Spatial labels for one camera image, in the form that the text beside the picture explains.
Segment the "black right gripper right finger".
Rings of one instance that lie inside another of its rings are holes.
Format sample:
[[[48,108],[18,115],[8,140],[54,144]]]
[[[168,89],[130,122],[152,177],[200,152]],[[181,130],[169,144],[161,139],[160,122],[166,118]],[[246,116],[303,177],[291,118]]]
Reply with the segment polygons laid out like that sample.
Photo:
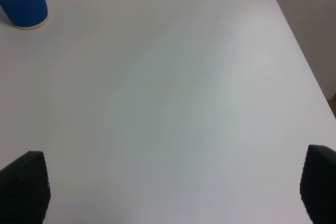
[[[335,223],[335,151],[309,145],[300,181],[301,200],[312,223]]]

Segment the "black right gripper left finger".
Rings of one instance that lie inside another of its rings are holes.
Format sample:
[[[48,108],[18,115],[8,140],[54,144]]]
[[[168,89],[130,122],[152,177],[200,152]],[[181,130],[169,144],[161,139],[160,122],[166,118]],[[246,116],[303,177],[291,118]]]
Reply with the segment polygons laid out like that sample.
[[[1,169],[1,223],[43,223],[49,202],[42,151],[28,151]]]

